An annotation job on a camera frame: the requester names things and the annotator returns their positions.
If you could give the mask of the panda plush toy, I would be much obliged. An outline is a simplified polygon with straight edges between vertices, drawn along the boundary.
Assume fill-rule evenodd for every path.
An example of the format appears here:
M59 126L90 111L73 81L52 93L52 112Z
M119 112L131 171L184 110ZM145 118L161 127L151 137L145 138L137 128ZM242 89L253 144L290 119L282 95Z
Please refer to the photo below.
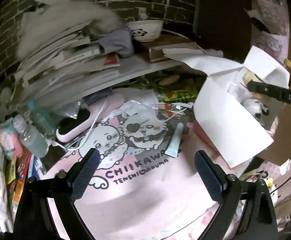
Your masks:
M257 120L269 115L268 107L257 99L247 99L243 102L243 106Z

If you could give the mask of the light blue cosmetic tube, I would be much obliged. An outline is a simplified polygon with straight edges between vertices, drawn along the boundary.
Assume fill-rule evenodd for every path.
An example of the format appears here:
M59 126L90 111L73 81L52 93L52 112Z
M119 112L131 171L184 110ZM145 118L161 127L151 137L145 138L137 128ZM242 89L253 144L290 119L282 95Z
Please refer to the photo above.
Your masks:
M184 124L182 122L179 122L175 128L173 136L171 137L169 145L167 149L165 150L165 155L168 155L172 158L177 157L178 149L179 149L181 138L182 138L183 128L184 128Z

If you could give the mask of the yellow plush toy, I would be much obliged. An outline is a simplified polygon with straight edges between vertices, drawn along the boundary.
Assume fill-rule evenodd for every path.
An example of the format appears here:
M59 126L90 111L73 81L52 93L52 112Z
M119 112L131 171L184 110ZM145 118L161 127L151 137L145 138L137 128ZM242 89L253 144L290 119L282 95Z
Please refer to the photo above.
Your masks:
M242 77L242 80L244 81L244 83L249 83L250 81L261 82L261 80L253 72L246 72L245 75Z

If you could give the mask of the pink hair brush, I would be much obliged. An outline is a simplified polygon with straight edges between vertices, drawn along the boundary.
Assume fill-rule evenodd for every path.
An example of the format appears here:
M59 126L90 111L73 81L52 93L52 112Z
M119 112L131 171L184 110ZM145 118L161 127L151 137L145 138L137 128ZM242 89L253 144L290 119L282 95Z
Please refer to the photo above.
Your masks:
M88 108L82 108L78 112L78 117L64 118L59 122L56 131L57 139L60 142L69 142L77 135L89 129L92 123L106 118L112 111L120 108L124 104L124 94L115 92L98 102L90 105Z

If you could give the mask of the clear liquid bottle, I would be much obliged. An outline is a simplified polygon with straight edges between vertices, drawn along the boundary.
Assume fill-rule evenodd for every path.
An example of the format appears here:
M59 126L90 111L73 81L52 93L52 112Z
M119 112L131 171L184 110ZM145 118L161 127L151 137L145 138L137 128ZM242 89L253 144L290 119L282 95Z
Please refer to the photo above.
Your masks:
M13 126L19 133L21 143L37 158L43 158L49 151L45 137L33 126L28 124L21 115L13 118Z

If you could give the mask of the pink cartoon cardboard box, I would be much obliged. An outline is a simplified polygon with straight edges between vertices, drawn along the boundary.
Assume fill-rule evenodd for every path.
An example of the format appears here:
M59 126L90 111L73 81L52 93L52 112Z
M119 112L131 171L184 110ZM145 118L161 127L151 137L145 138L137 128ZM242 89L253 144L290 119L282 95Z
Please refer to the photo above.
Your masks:
M252 94L244 86L246 73L256 74L265 83L287 88L289 72L272 56L252 46L244 63L186 48L164 49L166 57L183 62L207 75L194 103L194 115L206 135L230 168L259 154L272 143L268 130L284 103L275 99L265 105L270 114L261 125L243 106Z

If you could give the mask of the orange packet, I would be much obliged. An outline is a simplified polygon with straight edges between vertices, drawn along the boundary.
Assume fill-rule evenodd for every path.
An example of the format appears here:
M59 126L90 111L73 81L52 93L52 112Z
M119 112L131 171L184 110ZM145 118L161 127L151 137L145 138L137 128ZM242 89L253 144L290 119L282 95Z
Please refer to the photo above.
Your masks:
M13 197L12 197L12 211L13 213L17 212L17 208L21 199L21 195L24 189L25 184L25 177L18 178L17 182L15 184L15 188L13 191Z

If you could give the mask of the pink desk mat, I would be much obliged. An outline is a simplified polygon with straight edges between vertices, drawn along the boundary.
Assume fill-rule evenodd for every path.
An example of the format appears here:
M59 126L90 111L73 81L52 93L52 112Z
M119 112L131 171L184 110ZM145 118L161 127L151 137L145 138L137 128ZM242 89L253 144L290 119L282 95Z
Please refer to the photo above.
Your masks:
M240 176L195 133L192 111L156 104L151 90L117 89L124 104L95 124L82 147L67 153L41 179L67 171L92 147L101 162L75 205L96 239L197 239L218 205L194 167L204 150L226 173ZM176 158L165 155L179 122L184 124Z

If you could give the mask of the teal bottle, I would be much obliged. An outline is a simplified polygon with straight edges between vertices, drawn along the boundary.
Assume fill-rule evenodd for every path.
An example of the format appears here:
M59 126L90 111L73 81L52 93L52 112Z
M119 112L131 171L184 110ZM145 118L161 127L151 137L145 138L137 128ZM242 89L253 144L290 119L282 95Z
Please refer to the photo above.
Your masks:
M30 119L34 126L44 137L53 140L56 137L57 126L49 111L44 107L38 106L34 98L30 98L27 101L27 106L30 110Z

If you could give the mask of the pink kotex pack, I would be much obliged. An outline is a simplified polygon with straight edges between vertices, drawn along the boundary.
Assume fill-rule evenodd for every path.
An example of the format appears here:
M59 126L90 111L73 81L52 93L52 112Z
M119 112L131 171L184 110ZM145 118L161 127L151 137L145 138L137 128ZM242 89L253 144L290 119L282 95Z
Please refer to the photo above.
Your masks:
M0 144L8 160L19 158L23 153L23 145L19 139L19 133L13 125L13 118L9 118L0 124Z

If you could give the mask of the chiikawa paper bag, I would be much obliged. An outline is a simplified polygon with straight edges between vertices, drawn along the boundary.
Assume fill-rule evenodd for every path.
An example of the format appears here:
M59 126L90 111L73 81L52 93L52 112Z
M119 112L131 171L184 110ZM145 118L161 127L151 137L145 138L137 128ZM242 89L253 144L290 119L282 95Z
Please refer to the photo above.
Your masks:
M290 22L287 9L267 0L252 0L248 15L252 21L251 44L280 63L288 58Z

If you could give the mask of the stack of books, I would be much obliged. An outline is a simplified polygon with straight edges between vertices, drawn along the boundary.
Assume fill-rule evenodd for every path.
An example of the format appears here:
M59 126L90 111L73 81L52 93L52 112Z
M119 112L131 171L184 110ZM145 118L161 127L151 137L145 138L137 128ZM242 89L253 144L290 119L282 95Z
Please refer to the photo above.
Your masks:
M81 23L54 36L35 49L14 74L12 102L22 103L35 93L47 94L65 84L111 67L99 43L88 33L91 21Z

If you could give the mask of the purple cloth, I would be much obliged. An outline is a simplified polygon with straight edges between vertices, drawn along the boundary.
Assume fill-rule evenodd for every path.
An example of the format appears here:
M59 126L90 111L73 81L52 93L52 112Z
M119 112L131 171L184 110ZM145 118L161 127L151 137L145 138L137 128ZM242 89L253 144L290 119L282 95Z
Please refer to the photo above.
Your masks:
M102 54L117 53L123 58L134 53L132 31L128 26L122 26L98 40Z

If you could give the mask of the white fluffy fur piece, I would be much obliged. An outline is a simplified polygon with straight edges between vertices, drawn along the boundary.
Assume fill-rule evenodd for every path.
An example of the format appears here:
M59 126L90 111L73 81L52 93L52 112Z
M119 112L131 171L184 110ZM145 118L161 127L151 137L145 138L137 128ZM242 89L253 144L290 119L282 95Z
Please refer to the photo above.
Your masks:
M124 24L124 20L111 9L83 0L48 6L42 13L32 12L23 20L16 52L21 61L57 35L82 23L89 22L89 33L96 37Z

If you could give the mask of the panda ceramic bowl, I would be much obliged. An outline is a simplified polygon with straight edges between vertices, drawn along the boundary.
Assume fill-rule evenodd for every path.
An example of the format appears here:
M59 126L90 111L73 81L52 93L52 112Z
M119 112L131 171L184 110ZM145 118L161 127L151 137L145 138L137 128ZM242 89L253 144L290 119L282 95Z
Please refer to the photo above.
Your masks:
M163 28L162 20L145 20L127 23L134 40L152 42L158 39Z

